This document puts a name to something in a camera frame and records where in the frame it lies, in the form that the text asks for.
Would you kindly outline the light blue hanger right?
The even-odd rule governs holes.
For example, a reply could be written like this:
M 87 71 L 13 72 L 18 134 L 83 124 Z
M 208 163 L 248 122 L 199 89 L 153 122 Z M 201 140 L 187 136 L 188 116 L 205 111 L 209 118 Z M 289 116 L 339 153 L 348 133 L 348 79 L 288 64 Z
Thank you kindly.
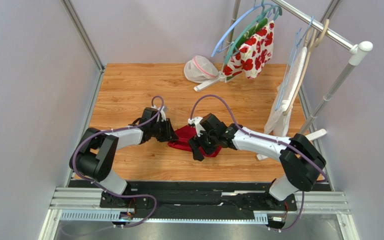
M 295 34 L 294 45 L 293 45 L 293 47 L 291 49 L 291 52 L 290 52 L 290 55 L 289 55 L 289 58 L 288 58 L 288 62 L 287 62 L 286 68 L 285 68 L 283 80 L 282 80 L 282 83 L 281 83 L 280 88 L 278 90 L 279 97 L 278 97 L 278 100 L 276 101 L 275 110 L 278 110 L 280 105 L 281 105 L 282 99 L 283 99 L 283 97 L 285 95 L 285 89 L 287 87 L 287 84 L 288 84 L 290 76 L 291 76 L 291 68 L 293 67 L 293 65 L 295 63 L 295 60 L 297 58 L 297 52 L 299 50 L 300 43 L 303 41 L 303 39 L 305 38 L 305 36 L 308 33 L 309 29 L 311 28 L 312 23 L 314 21 L 314 18 L 315 18 L 314 16 L 312 16 L 310 18 L 310 22 L 308 24 L 308 27 L 304 31 L 303 35 L 301 35 L 302 28 L 300 28 L 296 32 L 296 34 Z

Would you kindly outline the white towel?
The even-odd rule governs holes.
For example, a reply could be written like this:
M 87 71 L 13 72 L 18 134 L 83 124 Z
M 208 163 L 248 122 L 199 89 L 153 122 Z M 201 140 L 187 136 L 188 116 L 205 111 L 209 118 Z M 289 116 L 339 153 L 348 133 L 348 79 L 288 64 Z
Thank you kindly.
M 290 126 L 292 109 L 289 111 L 287 115 L 283 115 L 283 112 L 287 110 L 290 102 L 292 101 L 294 92 L 300 80 L 300 76 L 301 76 L 301 72 L 305 62 L 307 51 L 308 51 L 307 48 L 303 47 L 296 55 L 295 62 L 293 64 L 293 67 L 291 68 L 291 76 L 286 86 L 281 104 L 278 110 L 275 110 L 276 101 L 278 100 L 278 97 L 279 97 L 278 90 L 280 89 L 281 85 L 277 87 L 277 95 L 272 104 L 267 122 L 264 126 L 265 134 L 272 133 L 274 136 L 277 136 L 277 137 L 285 137 L 287 135 L 289 131 L 289 126 Z

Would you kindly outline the teal hanger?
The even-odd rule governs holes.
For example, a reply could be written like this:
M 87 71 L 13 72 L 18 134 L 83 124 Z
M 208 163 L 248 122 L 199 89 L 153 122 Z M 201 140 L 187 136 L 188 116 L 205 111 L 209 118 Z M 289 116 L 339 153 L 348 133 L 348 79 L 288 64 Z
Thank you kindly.
M 261 10 L 261 13 L 257 15 L 251 23 L 244 28 L 244 30 L 237 36 L 233 38 L 234 30 L 236 27 L 244 20 L 249 14 L 256 10 Z M 276 20 L 279 16 L 283 14 L 281 7 L 277 4 L 265 3 L 263 0 L 259 4 L 254 4 L 254 6 L 247 10 L 243 15 L 238 16 L 238 10 L 235 9 L 233 13 L 233 18 L 231 20 L 230 27 L 220 38 L 216 47 L 214 48 L 211 56 L 214 57 L 216 53 L 224 53 L 223 64 L 226 65 L 231 56 L 238 53 L 240 46 L 253 34 L 255 34 L 259 29 L 264 27 L 269 19 Z

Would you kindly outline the dark red cloth napkin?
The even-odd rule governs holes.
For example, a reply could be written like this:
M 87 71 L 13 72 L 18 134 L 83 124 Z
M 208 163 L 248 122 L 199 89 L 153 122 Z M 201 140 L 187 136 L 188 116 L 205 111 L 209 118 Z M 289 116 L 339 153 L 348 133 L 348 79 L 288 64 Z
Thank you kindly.
M 196 135 L 196 129 L 192 126 L 185 125 L 181 128 L 178 128 L 175 131 L 175 134 L 178 136 L 178 140 L 168 142 L 167 145 L 171 148 L 174 148 L 174 149 L 192 152 L 192 149 L 188 143 L 188 140 L 193 138 L 194 135 Z M 222 149 L 222 147 L 218 146 L 214 152 L 212 152 L 211 154 L 207 154 L 207 153 L 205 153 L 205 151 L 202 147 L 199 147 L 199 151 L 202 153 L 202 155 L 204 157 L 210 157 L 210 158 L 215 158 L 219 154 L 221 149 Z

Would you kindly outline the red floral cloth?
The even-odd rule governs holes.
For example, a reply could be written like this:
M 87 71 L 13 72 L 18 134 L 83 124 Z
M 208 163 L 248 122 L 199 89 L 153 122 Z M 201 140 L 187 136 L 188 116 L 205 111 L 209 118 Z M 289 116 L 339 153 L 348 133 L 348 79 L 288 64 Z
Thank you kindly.
M 242 73 L 248 79 L 259 76 L 265 64 L 273 57 L 274 31 L 275 21 L 268 21 L 239 47 L 238 52 L 231 56 L 222 69 L 227 82 Z

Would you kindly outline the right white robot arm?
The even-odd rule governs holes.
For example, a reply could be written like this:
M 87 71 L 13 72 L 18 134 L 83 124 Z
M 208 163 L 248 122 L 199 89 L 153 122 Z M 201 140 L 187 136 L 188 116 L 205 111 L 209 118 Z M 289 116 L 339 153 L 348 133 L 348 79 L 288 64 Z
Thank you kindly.
M 203 161 L 205 154 L 210 155 L 221 147 L 253 152 L 281 163 L 284 174 L 268 189 L 268 193 L 278 201 L 297 191 L 311 191 L 326 166 L 324 157 L 303 134 L 278 137 L 235 123 L 227 126 L 212 113 L 190 118 L 188 124 L 195 129 L 195 135 L 188 144 L 196 161 Z

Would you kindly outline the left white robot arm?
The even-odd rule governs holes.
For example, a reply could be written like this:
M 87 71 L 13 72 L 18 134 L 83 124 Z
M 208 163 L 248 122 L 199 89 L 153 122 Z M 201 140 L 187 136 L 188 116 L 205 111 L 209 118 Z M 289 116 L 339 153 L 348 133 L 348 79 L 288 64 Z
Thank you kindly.
M 179 138 L 170 119 L 166 117 L 167 110 L 165 105 L 147 107 L 141 117 L 119 131 L 88 128 L 78 144 L 78 153 L 69 160 L 69 167 L 91 179 L 92 183 L 97 183 L 103 190 L 122 195 L 128 183 L 112 170 L 116 151 L 144 144 L 151 138 L 162 143 L 177 141 Z

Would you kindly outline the white metal clothes rack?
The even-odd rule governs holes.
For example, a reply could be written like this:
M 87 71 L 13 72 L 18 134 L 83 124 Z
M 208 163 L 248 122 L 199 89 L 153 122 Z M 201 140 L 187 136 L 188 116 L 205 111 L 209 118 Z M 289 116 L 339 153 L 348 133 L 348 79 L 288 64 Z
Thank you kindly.
M 310 15 L 284 1 L 280 5 L 308 27 Z M 326 153 L 338 163 L 367 163 L 377 157 L 377 144 L 372 141 L 375 133 L 364 116 L 365 104 L 372 101 L 365 94 L 375 42 L 371 34 L 379 31 L 382 5 L 381 0 L 333 0 L 308 31 L 308 41 L 314 30 L 319 38 L 324 21 L 329 19 L 322 42 L 311 52 L 299 89 L 309 108 L 301 131 L 313 125 L 327 127 Z M 307 47 L 306 35 L 299 52 Z

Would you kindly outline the wooden hanger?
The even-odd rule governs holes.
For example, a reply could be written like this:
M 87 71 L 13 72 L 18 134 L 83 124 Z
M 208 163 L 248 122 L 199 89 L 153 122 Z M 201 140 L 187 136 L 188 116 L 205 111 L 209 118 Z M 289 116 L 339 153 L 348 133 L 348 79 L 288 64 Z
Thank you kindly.
M 311 53 L 322 42 L 322 40 L 323 40 L 327 30 L 328 30 L 329 23 L 330 23 L 330 19 L 329 18 L 324 20 L 323 29 L 322 29 L 322 32 L 321 32 L 319 37 L 317 37 L 317 31 L 314 30 L 310 41 L 308 41 L 309 33 L 306 34 L 305 42 L 304 43 L 307 44 L 306 45 L 307 53 L 306 53 L 305 61 L 304 61 L 303 68 L 302 68 L 302 71 L 301 71 L 300 79 L 298 81 L 297 87 L 296 87 L 296 89 L 294 91 L 292 100 L 291 100 L 287 110 L 285 110 L 282 113 L 283 116 L 286 116 L 290 112 L 290 110 L 293 108 L 293 104 L 294 104 L 294 102 L 296 100 L 296 97 L 297 97 L 297 95 L 299 93 L 300 87 L 302 85 L 302 82 L 303 82 L 305 74 L 306 74 L 306 70 L 307 70 L 307 67 L 308 67 L 308 64 L 309 64 Z

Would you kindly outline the white mesh laundry bag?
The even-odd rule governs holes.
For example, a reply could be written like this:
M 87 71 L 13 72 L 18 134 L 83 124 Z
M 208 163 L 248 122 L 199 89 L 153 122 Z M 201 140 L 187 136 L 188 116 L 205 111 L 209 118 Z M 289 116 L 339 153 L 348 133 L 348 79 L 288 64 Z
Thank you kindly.
M 183 74 L 187 80 L 200 84 L 218 77 L 219 71 L 206 57 L 196 55 L 185 64 Z

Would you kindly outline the light blue hanger left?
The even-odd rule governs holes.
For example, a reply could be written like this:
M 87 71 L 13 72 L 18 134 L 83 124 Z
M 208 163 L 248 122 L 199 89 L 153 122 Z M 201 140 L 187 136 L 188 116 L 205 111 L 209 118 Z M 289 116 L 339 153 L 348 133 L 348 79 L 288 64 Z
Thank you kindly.
M 271 0 L 252 0 L 244 9 L 241 9 L 242 3 L 241 0 L 233 2 L 228 28 L 215 44 L 210 54 L 212 58 L 220 54 L 226 57 L 236 40 L 243 34 L 242 31 L 247 31 L 263 19 L 276 14 L 276 11 L 272 10 L 275 4 Z

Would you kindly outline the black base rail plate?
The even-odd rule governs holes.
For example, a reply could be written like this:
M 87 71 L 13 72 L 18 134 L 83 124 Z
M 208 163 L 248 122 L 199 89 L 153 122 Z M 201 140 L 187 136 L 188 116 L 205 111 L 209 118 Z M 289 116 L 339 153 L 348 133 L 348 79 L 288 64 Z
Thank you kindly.
M 250 220 L 255 211 L 292 212 L 296 198 L 284 201 L 269 196 L 265 182 L 131 181 L 126 195 L 147 195 L 133 200 L 100 195 L 98 206 L 130 208 L 136 218 Z

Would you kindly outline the light blue hanger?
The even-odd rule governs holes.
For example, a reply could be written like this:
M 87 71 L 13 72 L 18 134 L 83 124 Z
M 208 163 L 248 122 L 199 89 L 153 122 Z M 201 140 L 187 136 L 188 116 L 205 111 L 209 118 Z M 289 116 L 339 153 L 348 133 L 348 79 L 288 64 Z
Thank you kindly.
M 272 10 L 275 4 L 271 0 L 252 0 L 244 9 L 241 9 L 242 3 L 241 0 L 233 2 L 228 28 L 215 44 L 210 54 L 212 58 L 220 54 L 226 57 L 236 40 L 243 34 L 242 31 L 247 31 L 263 19 L 276 14 L 276 11 Z
M 278 110 L 280 105 L 281 105 L 282 99 L 283 99 L 283 97 L 285 95 L 285 89 L 287 87 L 287 84 L 288 84 L 290 76 L 291 76 L 291 68 L 293 67 L 293 65 L 295 63 L 295 60 L 297 58 L 297 52 L 299 50 L 300 43 L 303 41 L 303 39 L 305 38 L 305 36 L 308 33 L 309 29 L 311 28 L 312 23 L 314 21 L 314 18 L 315 18 L 314 16 L 312 16 L 310 18 L 310 22 L 308 24 L 308 27 L 304 31 L 303 35 L 301 35 L 302 28 L 300 28 L 296 32 L 296 34 L 295 34 L 294 45 L 293 45 L 293 47 L 291 49 L 291 52 L 290 52 L 290 55 L 289 55 L 289 58 L 288 58 L 288 62 L 287 62 L 286 68 L 285 68 L 283 80 L 282 80 L 282 83 L 281 83 L 280 88 L 278 90 L 279 97 L 278 97 L 278 100 L 276 101 L 275 110 Z

